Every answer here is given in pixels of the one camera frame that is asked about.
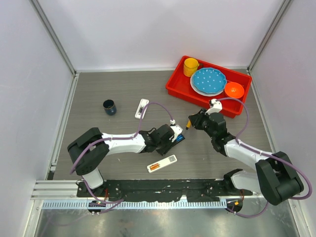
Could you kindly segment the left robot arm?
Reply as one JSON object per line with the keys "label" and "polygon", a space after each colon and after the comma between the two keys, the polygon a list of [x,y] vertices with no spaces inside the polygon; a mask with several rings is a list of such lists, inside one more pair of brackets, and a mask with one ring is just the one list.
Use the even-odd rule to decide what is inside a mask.
{"label": "left robot arm", "polygon": [[106,156],[154,151],[163,156],[185,139],[182,132],[180,126],[168,124],[123,135],[111,135],[102,133],[97,127],[91,128],[67,147],[73,162],[71,173],[81,176],[88,191],[94,197],[100,197],[105,191],[105,180],[98,166]]}

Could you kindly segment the orange handle screwdriver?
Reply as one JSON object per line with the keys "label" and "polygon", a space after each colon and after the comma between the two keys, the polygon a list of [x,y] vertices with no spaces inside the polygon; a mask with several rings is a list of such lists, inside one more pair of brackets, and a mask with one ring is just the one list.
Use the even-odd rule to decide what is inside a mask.
{"label": "orange handle screwdriver", "polygon": [[190,127],[191,127],[191,121],[188,120],[188,123],[187,123],[187,125],[186,125],[186,130],[188,130]]}

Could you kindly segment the blue battery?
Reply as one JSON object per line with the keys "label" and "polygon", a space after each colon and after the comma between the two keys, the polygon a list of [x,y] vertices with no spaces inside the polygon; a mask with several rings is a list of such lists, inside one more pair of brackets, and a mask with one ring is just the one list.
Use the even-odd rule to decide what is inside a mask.
{"label": "blue battery", "polygon": [[177,136],[176,141],[182,141],[184,139],[185,139],[184,136],[182,134],[180,134]]}

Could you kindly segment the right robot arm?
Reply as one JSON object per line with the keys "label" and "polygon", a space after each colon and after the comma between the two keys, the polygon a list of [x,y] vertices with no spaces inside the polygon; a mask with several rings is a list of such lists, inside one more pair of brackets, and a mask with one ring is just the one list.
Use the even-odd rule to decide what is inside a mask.
{"label": "right robot arm", "polygon": [[223,182],[223,189],[229,195],[241,189],[260,193],[272,205],[293,198],[304,190],[298,172],[284,152],[267,153],[247,145],[228,132],[221,113],[207,114],[205,109],[189,116],[192,127],[203,130],[210,138],[215,151],[234,158],[255,170],[233,172]]}

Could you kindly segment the black remote control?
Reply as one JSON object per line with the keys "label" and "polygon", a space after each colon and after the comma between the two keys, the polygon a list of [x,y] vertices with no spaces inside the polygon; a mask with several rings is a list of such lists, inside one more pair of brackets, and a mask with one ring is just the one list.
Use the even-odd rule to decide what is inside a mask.
{"label": "black remote control", "polygon": [[164,145],[161,149],[161,155],[166,155],[174,146],[176,146],[177,144],[179,144],[181,141],[183,141],[185,139],[185,137],[180,134],[178,135],[178,137],[175,139],[175,141],[171,142],[168,141],[166,145]]}

